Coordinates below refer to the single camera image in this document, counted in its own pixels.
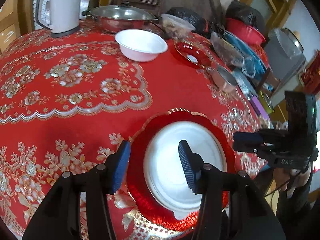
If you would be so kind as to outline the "person's right hand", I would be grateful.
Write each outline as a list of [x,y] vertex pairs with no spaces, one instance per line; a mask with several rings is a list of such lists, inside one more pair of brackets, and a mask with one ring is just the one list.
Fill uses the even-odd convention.
[[284,168],[275,168],[273,178],[279,191],[285,192],[287,199],[291,198],[295,189],[304,186],[311,174],[312,168],[309,165],[305,172],[297,169],[286,170]]

